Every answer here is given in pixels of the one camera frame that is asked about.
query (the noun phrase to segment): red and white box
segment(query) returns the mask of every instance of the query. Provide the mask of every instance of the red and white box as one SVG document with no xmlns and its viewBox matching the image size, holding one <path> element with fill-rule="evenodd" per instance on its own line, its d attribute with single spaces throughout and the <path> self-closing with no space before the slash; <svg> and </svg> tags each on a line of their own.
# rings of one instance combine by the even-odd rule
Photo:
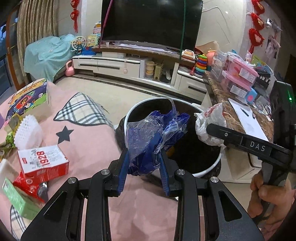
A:
<svg viewBox="0 0 296 241">
<path fill-rule="evenodd" d="M 24 175 L 35 183 L 68 174 L 69 161 L 57 145 L 19 150 L 18 156 Z"/>
</svg>

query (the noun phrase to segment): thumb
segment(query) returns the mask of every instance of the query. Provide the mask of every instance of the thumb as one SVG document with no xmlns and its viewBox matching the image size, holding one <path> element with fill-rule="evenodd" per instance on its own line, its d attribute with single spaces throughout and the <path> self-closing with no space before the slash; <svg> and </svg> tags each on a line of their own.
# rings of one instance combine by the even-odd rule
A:
<svg viewBox="0 0 296 241">
<path fill-rule="evenodd" d="M 263 185 L 258 192 L 259 197 L 275 205 L 280 205 L 286 201 L 287 189 L 285 187 Z"/>
</svg>

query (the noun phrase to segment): hand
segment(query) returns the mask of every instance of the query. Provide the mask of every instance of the hand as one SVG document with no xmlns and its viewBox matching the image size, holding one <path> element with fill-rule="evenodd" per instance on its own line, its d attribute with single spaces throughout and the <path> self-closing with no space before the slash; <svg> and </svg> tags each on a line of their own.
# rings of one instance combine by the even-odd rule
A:
<svg viewBox="0 0 296 241">
<path fill-rule="evenodd" d="M 263 211 L 260 198 L 275 204 L 266 224 L 274 224 L 286 217 L 293 201 L 291 183 L 288 179 L 284 187 L 263 185 L 262 173 L 259 172 L 252 178 L 250 188 L 252 190 L 252 196 L 248 207 L 248 214 L 251 218 L 260 215 Z"/>
</svg>

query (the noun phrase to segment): black star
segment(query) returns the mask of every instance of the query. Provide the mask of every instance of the black star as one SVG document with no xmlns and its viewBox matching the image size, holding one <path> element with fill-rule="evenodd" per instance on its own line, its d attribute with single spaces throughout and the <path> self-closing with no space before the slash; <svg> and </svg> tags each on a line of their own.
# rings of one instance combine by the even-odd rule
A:
<svg viewBox="0 0 296 241">
<path fill-rule="evenodd" d="M 70 134 L 74 130 L 68 130 L 68 128 L 65 126 L 64 129 L 61 132 L 56 133 L 56 135 L 59 137 L 58 144 L 62 143 L 63 141 L 70 141 Z"/>
</svg>

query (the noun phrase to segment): light blue cover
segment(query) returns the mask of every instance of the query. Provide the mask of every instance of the light blue cover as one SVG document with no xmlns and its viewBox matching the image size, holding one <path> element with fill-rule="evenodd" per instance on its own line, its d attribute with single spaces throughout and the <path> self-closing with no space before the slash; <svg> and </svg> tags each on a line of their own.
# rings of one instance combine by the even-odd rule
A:
<svg viewBox="0 0 296 241">
<path fill-rule="evenodd" d="M 25 72 L 37 80 L 47 78 L 52 82 L 57 72 L 74 56 L 75 52 L 71 51 L 74 38 L 73 34 L 49 36 L 29 44 L 25 51 Z"/>
</svg>

